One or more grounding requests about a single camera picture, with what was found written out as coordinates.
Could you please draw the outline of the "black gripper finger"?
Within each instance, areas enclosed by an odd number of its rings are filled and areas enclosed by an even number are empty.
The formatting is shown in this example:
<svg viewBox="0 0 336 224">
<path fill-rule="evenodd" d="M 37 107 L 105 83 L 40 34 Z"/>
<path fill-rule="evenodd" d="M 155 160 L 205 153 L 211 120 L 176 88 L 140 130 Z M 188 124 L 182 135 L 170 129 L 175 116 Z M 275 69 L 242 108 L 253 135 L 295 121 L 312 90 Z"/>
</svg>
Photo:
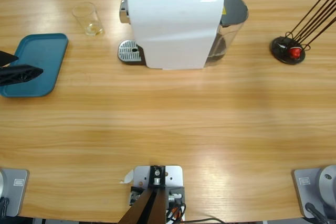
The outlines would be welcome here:
<svg viewBox="0 0 336 224">
<path fill-rule="evenodd" d="M 15 65 L 1 67 L 1 86 L 28 82 L 44 72 L 42 68 L 30 65 Z"/>
<path fill-rule="evenodd" d="M 4 51 L 0 51 L 0 67 L 6 66 L 11 62 L 18 60 L 18 57 Z"/>
</svg>

